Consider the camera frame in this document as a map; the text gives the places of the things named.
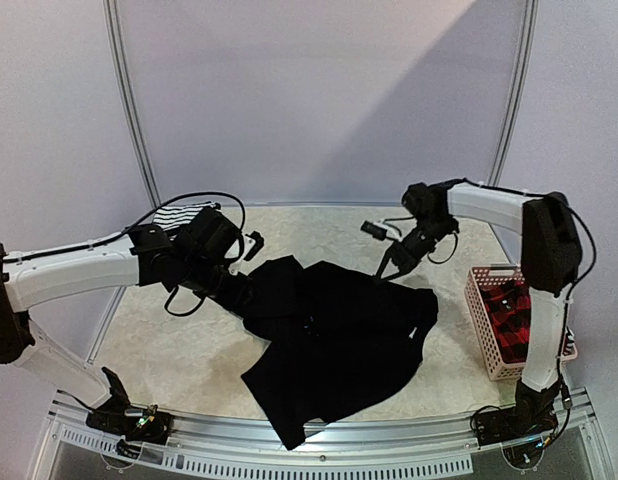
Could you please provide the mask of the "black garment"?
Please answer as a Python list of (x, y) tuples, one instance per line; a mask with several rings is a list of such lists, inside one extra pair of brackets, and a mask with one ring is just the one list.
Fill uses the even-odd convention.
[(403, 389), (437, 322), (433, 290), (326, 261), (285, 256), (250, 278), (253, 297), (236, 314), (268, 346), (241, 378), (287, 450), (305, 442), (308, 421), (344, 419)]

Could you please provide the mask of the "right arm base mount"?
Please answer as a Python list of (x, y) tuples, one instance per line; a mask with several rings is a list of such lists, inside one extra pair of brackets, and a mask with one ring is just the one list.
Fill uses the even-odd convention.
[[(560, 397), (566, 411), (562, 425), (559, 425), (553, 408), (557, 397)], [(480, 446), (524, 439), (550, 431), (549, 436), (536, 445), (537, 449), (546, 449), (566, 430), (572, 406), (571, 392), (564, 384), (560, 384), (558, 390), (545, 389), (541, 392), (520, 384), (513, 407), (481, 407), (470, 417), (469, 426)]]

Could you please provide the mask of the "black white striped tank top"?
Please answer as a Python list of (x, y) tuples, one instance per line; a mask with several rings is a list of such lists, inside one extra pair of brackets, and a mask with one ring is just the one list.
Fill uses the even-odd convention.
[(221, 205), (218, 202), (205, 201), (189, 205), (164, 206), (153, 214), (151, 223), (168, 234), (173, 234), (180, 227), (193, 220), (205, 208), (220, 210)]

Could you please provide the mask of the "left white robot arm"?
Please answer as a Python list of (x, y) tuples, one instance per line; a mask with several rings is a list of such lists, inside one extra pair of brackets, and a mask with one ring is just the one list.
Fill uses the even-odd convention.
[(117, 434), (137, 426), (137, 412), (118, 376), (89, 366), (50, 339), (32, 307), (112, 287), (160, 284), (171, 296), (187, 289), (234, 311), (251, 296), (240, 271), (263, 247), (215, 204), (164, 207), (110, 237), (33, 252), (0, 244), (0, 364), (23, 368), (71, 394)]

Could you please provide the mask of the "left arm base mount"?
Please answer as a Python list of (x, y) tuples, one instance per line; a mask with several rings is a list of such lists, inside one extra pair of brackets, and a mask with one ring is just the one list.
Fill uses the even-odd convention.
[(91, 408), (86, 425), (94, 430), (123, 437), (127, 442), (165, 445), (175, 417), (157, 405), (134, 406), (119, 377), (107, 367), (102, 371), (109, 381), (110, 398), (100, 407)]

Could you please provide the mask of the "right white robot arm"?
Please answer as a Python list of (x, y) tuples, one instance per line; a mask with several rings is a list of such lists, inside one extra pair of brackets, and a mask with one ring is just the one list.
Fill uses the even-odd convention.
[[(523, 388), (543, 393), (560, 378), (568, 302), (580, 280), (583, 259), (579, 216), (561, 192), (530, 193), (482, 185), (468, 179), (410, 185), (401, 204), (414, 228), (392, 239), (375, 273), (379, 282), (412, 272), (446, 236), (459, 231), (461, 218), (485, 222), (517, 234), (518, 265), (529, 289), (530, 339), (521, 375)], [(388, 265), (396, 268), (386, 274)]]

